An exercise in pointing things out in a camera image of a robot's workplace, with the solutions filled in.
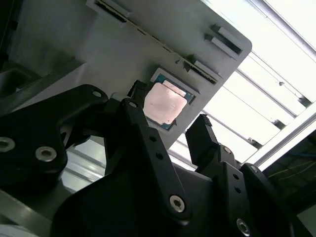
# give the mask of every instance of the black plastic part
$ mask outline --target black plastic part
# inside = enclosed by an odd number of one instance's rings
[[[129,96],[133,101],[135,101],[142,108],[145,104],[145,97],[147,95],[147,84],[137,80],[127,96]]]
[[[253,226],[243,174],[236,169],[234,154],[219,145],[206,115],[200,115],[186,133],[196,172],[213,179],[214,202],[210,226],[214,236],[241,236],[237,219],[248,226],[251,236],[259,236]]]
[[[245,177],[254,224],[263,237],[311,237],[258,168],[246,163],[241,171]]]
[[[51,236],[212,236],[209,226],[212,181],[178,166],[175,170],[194,209],[186,226],[166,226],[145,178],[147,173],[125,169],[100,179],[66,200],[53,219]]]
[[[7,49],[9,48],[11,31],[16,30],[15,21],[20,12],[22,0],[0,1],[0,70],[5,61],[8,60]]]
[[[94,91],[102,96],[93,95]],[[15,142],[14,149],[0,153],[0,186],[33,192],[54,185],[67,163],[61,134],[68,137],[72,119],[107,99],[98,88],[82,85],[0,117],[0,136]],[[52,147],[57,157],[50,162],[38,160],[35,151],[42,146]]]
[[[192,163],[200,168],[210,162],[218,148],[218,142],[211,126],[207,115],[199,115],[186,132]]]
[[[79,210],[73,207],[74,203],[81,202],[86,195],[102,197],[101,200],[95,198],[93,205],[112,215],[109,217],[111,220],[108,217],[99,217],[102,225],[93,230],[98,233],[106,231],[116,236],[114,229],[119,227],[120,231],[116,230],[117,236],[149,236],[153,235],[152,233],[155,233],[155,236],[169,236],[189,224],[192,217],[190,201],[158,131],[148,127],[142,108],[138,105],[135,107],[135,104],[136,102],[130,99],[124,99],[114,115],[114,125],[117,125],[114,127],[120,135],[120,140],[115,139],[114,155],[110,160],[107,158],[107,161],[112,163],[111,172],[97,182],[98,186],[90,185],[61,206],[54,220],[54,235],[64,236],[64,233],[69,234],[74,231],[74,227],[78,227],[72,224],[65,227],[64,221],[60,219],[66,218],[80,223],[83,228],[79,231],[80,236],[95,236],[94,233],[84,232],[90,228],[81,214],[89,213],[91,207],[82,206]],[[110,133],[104,132],[106,140],[113,135],[111,130],[109,131]],[[182,212],[177,212],[170,204],[172,195],[183,200],[185,208]]]

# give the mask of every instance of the cable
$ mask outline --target cable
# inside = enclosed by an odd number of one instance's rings
[[[311,153],[297,153],[297,154],[290,154],[291,156],[297,156],[297,157],[316,157],[316,154]]]
[[[288,169],[288,171],[291,171],[292,174],[296,174],[296,175],[297,175],[297,173],[296,173],[295,171],[293,171],[290,167],[285,166],[285,165],[281,164],[280,162],[276,162],[276,163],[277,163],[278,165],[282,166],[283,168]],[[297,176],[298,176],[300,179],[304,180],[306,183],[308,183],[308,181],[307,181],[306,179],[304,179],[302,176],[300,176],[300,175],[297,175]]]
[[[313,162],[313,163],[312,163],[311,165],[309,165],[308,167],[306,167],[305,169],[303,169],[302,171],[300,171],[300,172],[298,172],[298,173],[296,173],[296,174],[287,176],[287,177],[285,177],[285,178],[280,178],[280,179],[278,179],[278,181],[284,180],[284,179],[288,179],[288,178],[291,178],[291,177],[293,177],[293,176],[295,176],[295,175],[298,175],[298,174],[300,174],[300,173],[303,173],[304,171],[306,171],[306,170],[308,170],[309,168],[311,168],[314,164],[316,164],[316,161]]]
[[[308,164],[308,163],[311,163],[311,162],[312,162],[312,161],[308,161],[308,162],[305,162],[305,163],[303,163],[303,164],[299,164],[299,165],[293,166],[293,167],[291,167],[291,168],[284,169],[284,170],[282,170],[282,171],[279,171],[279,172],[277,172],[277,173],[274,173],[274,174],[268,176],[268,178],[271,178],[271,177],[273,177],[273,176],[275,176],[275,175],[277,175],[277,174],[281,174],[281,173],[286,172],[286,171],[290,171],[291,169],[294,169],[294,168],[296,168],[296,167],[299,167],[299,166],[302,166],[302,165],[304,165],[304,164]]]

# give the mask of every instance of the screw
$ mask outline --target screw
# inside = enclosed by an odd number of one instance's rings
[[[92,92],[92,94],[95,95],[96,97],[101,97],[102,96],[102,94],[99,91],[96,91],[96,90],[94,90]]]
[[[0,152],[11,151],[15,147],[15,142],[8,137],[0,137]]]
[[[232,151],[228,147],[224,147],[224,151],[227,152],[228,154],[232,153]]]
[[[51,147],[39,147],[35,151],[35,156],[40,161],[50,162],[57,157],[57,153]]]
[[[137,108],[137,105],[135,103],[133,103],[133,102],[129,102],[129,105]]]
[[[238,229],[244,236],[250,236],[250,229],[242,219],[238,218],[236,224]]]
[[[170,204],[176,212],[181,213],[184,211],[185,205],[183,200],[179,196],[172,195],[170,197]]]
[[[258,169],[256,167],[254,167],[253,165],[251,165],[250,168],[252,168],[253,171],[255,171],[255,173],[258,173]]]

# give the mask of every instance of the black metal bracket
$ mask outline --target black metal bracket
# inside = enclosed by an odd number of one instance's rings
[[[54,185],[67,163],[72,119],[107,100],[98,88],[82,85],[0,117],[0,186],[33,192]]]
[[[196,172],[215,182],[213,208],[216,214],[211,225],[216,234],[258,236],[251,220],[243,174],[236,169],[232,151],[217,142],[206,115],[199,115],[186,132],[186,138],[192,162],[198,165]],[[217,229],[224,220],[230,228]]]

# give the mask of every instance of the bolt hole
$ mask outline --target bolt hole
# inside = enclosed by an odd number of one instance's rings
[[[181,202],[180,202],[180,201],[178,201],[178,200],[174,200],[174,201],[173,201],[173,203],[174,203],[176,206],[178,206],[178,207],[180,207],[180,206],[181,206]]]
[[[156,137],[154,137],[154,136],[150,136],[149,139],[150,139],[151,141],[153,141],[153,142],[156,142],[156,141],[157,141]]]
[[[129,102],[129,105],[132,106],[132,107],[134,107],[134,108],[137,108],[137,104],[134,103],[134,102]]]
[[[241,228],[242,232],[247,232],[248,231],[247,227],[243,223],[240,224],[240,228]]]
[[[42,154],[42,156],[44,156],[44,157],[49,157],[49,156],[51,156],[51,152],[48,151],[48,150],[42,151],[41,154]]]
[[[9,146],[9,143],[6,141],[0,141],[0,148],[6,148]]]
[[[236,174],[233,174],[233,177],[234,177],[235,179],[239,180],[239,177],[238,177],[238,175],[236,175]]]
[[[156,157],[157,157],[158,159],[163,159],[163,155],[160,154],[160,153],[156,153]]]
[[[93,94],[94,96],[96,96],[96,97],[101,97],[101,96],[102,96],[102,94],[101,94],[99,91],[96,91],[96,90],[94,90],[94,91],[92,92],[92,94]]]
[[[241,190],[238,187],[235,187],[237,193],[241,194]]]

